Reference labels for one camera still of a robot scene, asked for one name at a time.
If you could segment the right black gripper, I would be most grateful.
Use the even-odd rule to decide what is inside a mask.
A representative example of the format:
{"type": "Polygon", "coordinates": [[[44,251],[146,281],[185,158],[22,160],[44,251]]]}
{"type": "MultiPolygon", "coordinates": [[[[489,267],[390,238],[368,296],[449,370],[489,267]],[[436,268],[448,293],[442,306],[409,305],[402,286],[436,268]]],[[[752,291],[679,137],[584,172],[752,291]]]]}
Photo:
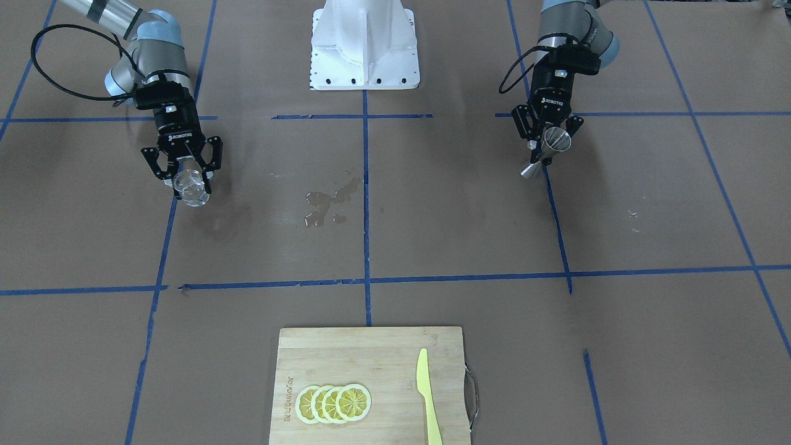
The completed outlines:
{"type": "Polygon", "coordinates": [[[158,129],[158,147],[144,147],[141,154],[158,180],[173,186],[176,175],[176,159],[195,157],[200,154],[200,174],[205,186],[210,186],[214,172],[220,170],[223,141],[220,136],[208,137],[203,141],[200,117],[195,104],[167,105],[154,110],[158,129]],[[206,146],[210,147],[207,161],[203,157],[206,146]],[[166,166],[160,157],[166,157],[166,166]]]}

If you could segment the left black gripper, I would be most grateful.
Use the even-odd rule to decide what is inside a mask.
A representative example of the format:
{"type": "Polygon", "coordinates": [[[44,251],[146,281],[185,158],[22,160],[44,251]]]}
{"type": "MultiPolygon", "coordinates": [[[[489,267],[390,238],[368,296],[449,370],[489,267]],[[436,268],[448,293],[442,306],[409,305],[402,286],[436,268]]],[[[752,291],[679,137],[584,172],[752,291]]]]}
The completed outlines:
{"type": "Polygon", "coordinates": [[[545,166],[552,163],[554,156],[564,154],[571,149],[573,136],[584,124],[583,118],[571,115],[574,78],[575,74],[569,70],[537,65],[532,70],[531,105],[517,105],[512,110],[512,119],[517,132],[520,138],[528,141],[530,150],[537,149],[533,114],[539,123],[561,123],[548,124],[543,130],[545,166]]]}

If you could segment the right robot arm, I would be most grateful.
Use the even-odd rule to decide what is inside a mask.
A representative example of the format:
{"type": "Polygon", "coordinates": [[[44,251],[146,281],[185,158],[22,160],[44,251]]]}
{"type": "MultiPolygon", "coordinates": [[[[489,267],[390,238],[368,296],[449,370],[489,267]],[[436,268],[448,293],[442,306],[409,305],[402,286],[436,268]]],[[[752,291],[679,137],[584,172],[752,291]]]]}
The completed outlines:
{"type": "Polygon", "coordinates": [[[221,168],[221,139],[201,132],[178,20],[127,1],[67,1],[66,6],[127,42],[104,84],[113,104],[153,112],[158,141],[142,149],[153,174],[170,186],[181,161],[192,159],[198,177],[209,181],[221,168]]]}

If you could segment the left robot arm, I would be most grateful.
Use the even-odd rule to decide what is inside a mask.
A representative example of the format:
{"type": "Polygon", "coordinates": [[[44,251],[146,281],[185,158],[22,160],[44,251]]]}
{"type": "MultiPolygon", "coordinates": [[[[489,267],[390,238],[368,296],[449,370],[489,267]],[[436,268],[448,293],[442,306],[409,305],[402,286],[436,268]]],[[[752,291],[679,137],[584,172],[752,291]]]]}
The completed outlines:
{"type": "Polygon", "coordinates": [[[572,111],[576,76],[595,76],[619,53],[618,38],[597,14],[602,4],[545,1],[542,5],[538,41],[525,53],[536,55],[528,68],[528,101],[512,110],[520,138],[528,141],[530,150],[529,162],[522,169],[524,177],[569,150],[573,136],[584,124],[572,111]]]}

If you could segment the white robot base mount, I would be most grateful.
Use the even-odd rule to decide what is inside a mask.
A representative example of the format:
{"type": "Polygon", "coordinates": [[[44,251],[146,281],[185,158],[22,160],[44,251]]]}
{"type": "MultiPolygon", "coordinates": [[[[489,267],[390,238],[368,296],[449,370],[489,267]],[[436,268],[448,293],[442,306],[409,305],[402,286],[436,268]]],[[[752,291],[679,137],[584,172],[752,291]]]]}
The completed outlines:
{"type": "Polygon", "coordinates": [[[419,87],[415,15],[401,1],[327,1],[311,25],[311,90],[419,87]]]}

